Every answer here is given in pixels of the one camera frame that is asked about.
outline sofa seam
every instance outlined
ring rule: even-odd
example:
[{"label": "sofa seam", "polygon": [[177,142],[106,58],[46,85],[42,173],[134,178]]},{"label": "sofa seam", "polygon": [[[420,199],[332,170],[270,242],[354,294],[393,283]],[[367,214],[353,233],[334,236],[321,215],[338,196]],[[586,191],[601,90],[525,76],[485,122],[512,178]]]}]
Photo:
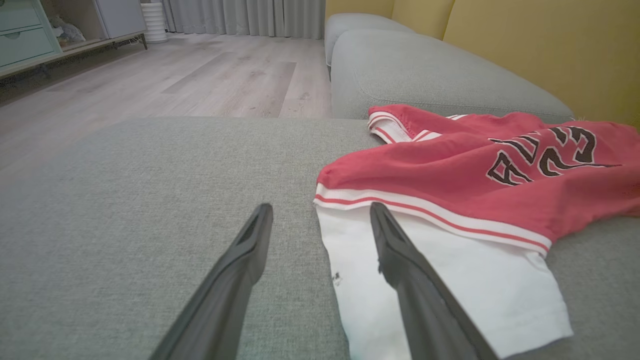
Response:
[{"label": "sofa seam", "polygon": [[[407,104],[407,105],[429,105],[429,106],[440,106],[440,107],[444,107],[444,108],[453,108],[456,107],[456,105],[446,105],[446,104],[431,104],[431,103],[426,103],[426,102],[397,102],[397,101],[390,101],[390,100],[383,100],[383,99],[378,99],[377,97],[373,97],[371,95],[369,95],[366,91],[364,91],[362,89],[362,86],[360,86],[360,81],[358,80],[358,76],[357,76],[357,71],[354,71],[354,80],[356,81],[356,84],[358,85],[358,91],[361,92],[362,94],[364,94],[366,97],[376,100],[376,101],[383,101],[389,104]],[[571,118],[571,116],[573,116],[573,114],[571,115],[558,115],[558,114],[552,114],[552,113],[542,113],[539,111],[518,111],[518,110],[514,110],[514,109],[504,109],[504,108],[492,108],[492,107],[485,107],[485,106],[465,106],[468,108],[474,108],[474,109],[479,109],[479,110],[502,110],[502,111],[509,111],[512,113],[515,112],[524,112],[524,113],[530,113],[532,115],[546,115],[546,116],[554,116],[554,117],[569,117]]]}]

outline red stripe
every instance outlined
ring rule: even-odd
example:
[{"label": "red stripe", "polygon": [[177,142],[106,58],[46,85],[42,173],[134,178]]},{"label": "red stripe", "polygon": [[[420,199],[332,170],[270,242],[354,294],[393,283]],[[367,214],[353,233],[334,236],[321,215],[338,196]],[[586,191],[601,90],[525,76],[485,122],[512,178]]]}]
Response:
[{"label": "red stripe", "polygon": [[421,213],[427,214],[433,218],[436,218],[437,220],[451,226],[454,227],[458,230],[462,230],[462,231],[466,231],[469,233],[476,233],[476,234],[485,234],[485,235],[491,235],[491,236],[498,236],[499,238],[507,238],[507,239],[511,239],[511,240],[516,240],[516,241],[522,241],[524,243],[529,243],[535,246],[539,246],[543,249],[545,249],[545,251],[549,251],[549,248],[542,244],[539,243],[537,241],[533,241],[533,240],[529,240],[527,238],[521,238],[519,236],[515,236],[512,234],[503,234],[503,233],[498,233],[495,231],[490,231],[490,230],[482,230],[482,229],[471,229],[469,227],[464,227],[464,226],[460,226],[457,224],[454,224],[428,210],[422,209],[422,208],[418,208],[417,206],[413,206],[413,205],[407,205],[407,204],[402,204],[400,202],[394,202],[394,201],[387,201],[384,199],[381,199],[379,197],[363,197],[361,199],[357,199],[357,200],[343,200],[343,199],[325,199],[324,197],[322,197],[322,195],[316,194],[316,199],[322,201],[322,202],[332,202],[332,203],[336,203],[336,204],[343,204],[343,205],[352,205],[352,204],[358,204],[359,202],[365,202],[365,201],[378,201],[378,202],[383,202],[387,205],[392,205],[392,206],[399,206],[400,208],[405,208],[405,209],[410,209],[410,210],[415,210],[415,211],[420,211]]},{"label": "red stripe", "polygon": [[381,132],[381,133],[382,133],[382,135],[386,136],[386,137],[389,139],[389,141],[391,141],[391,143],[396,143],[396,141],[395,141],[391,136],[389,136],[389,134],[387,134],[387,132],[386,132],[386,131],[382,130],[382,129],[381,129],[381,128],[379,128],[379,127],[378,127],[378,128],[376,128],[376,130],[378,130],[379,132]]},{"label": "red stripe", "polygon": [[376,117],[374,117],[373,119],[369,120],[369,129],[373,127],[373,121],[376,119],[380,119],[381,117],[387,117],[389,118],[389,120],[393,120],[393,118],[390,118],[388,115],[378,115]]},{"label": "red stripe", "polygon": [[417,138],[413,139],[413,141],[415,141],[415,142],[416,142],[416,141],[420,140],[421,138],[424,138],[424,137],[425,137],[425,136],[427,136],[428,134],[431,134],[431,131],[427,131],[426,133],[424,133],[424,134],[422,134],[422,135],[418,136]]},{"label": "red stripe", "polygon": [[395,122],[396,124],[398,124],[398,125],[400,126],[400,128],[401,128],[402,130],[404,130],[404,124],[403,124],[402,122],[400,122],[400,120],[396,120],[396,119],[392,118],[392,117],[391,117],[391,116],[389,116],[389,115],[378,115],[378,116],[374,117],[373,119],[369,120],[369,129],[371,129],[371,128],[373,127],[373,122],[374,122],[374,120],[379,119],[379,118],[381,118],[381,117],[386,117],[387,119],[389,119],[389,120],[391,120],[391,121]]}]

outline white cabinet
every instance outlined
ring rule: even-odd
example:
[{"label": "white cabinet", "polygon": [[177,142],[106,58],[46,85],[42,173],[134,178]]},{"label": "white cabinet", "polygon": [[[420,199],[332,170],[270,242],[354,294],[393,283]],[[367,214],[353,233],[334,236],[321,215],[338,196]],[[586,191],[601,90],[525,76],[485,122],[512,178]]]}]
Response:
[{"label": "white cabinet", "polygon": [[[80,29],[85,41],[59,42],[49,22],[57,16]],[[142,36],[146,28],[139,0],[0,0],[0,78]]]}]

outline drawer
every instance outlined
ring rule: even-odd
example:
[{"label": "drawer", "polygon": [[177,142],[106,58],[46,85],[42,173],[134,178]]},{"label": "drawer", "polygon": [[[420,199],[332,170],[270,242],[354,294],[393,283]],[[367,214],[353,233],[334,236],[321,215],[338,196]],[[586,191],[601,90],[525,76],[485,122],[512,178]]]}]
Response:
[{"label": "drawer", "polygon": [[38,25],[40,19],[31,0],[4,0],[0,6],[0,31]]},{"label": "drawer", "polygon": [[51,52],[53,47],[42,28],[0,35],[0,66]]}]

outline striped trim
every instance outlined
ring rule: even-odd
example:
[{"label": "striped trim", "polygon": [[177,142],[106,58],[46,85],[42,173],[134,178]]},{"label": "striped trim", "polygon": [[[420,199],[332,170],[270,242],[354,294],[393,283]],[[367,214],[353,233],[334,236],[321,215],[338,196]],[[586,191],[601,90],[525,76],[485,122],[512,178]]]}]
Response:
[{"label": "striped trim", "polygon": [[451,116],[448,116],[447,118],[448,118],[448,119],[451,119],[451,120],[458,120],[458,119],[462,119],[463,117],[465,117],[465,116],[467,116],[467,115],[469,115],[469,114],[464,114],[464,115],[451,115]]},{"label": "striped trim", "polygon": [[439,136],[442,136],[440,133],[436,133],[434,131],[422,130],[413,140],[412,142],[423,142],[426,140],[435,139]]},{"label": "striped trim", "polygon": [[454,234],[479,240],[508,243],[538,251],[546,256],[551,240],[521,227],[493,220],[465,217],[433,202],[396,193],[377,190],[331,190],[318,184],[314,204],[325,208],[349,210],[382,202],[391,210],[423,218]]},{"label": "striped trim", "polygon": [[404,131],[405,134],[409,134],[409,131],[407,131],[406,127],[404,127],[404,124],[394,114],[387,113],[386,111],[376,111],[369,115],[369,122],[367,123],[369,129],[371,129],[375,123],[381,120],[389,120],[395,122]]},{"label": "striped trim", "polygon": [[396,143],[396,141],[386,131],[382,130],[381,127],[376,127],[371,130],[371,133],[380,136],[386,143]]},{"label": "striped trim", "polygon": [[393,114],[376,111],[369,116],[369,132],[376,134],[387,143],[410,142],[411,136],[402,122]]}]

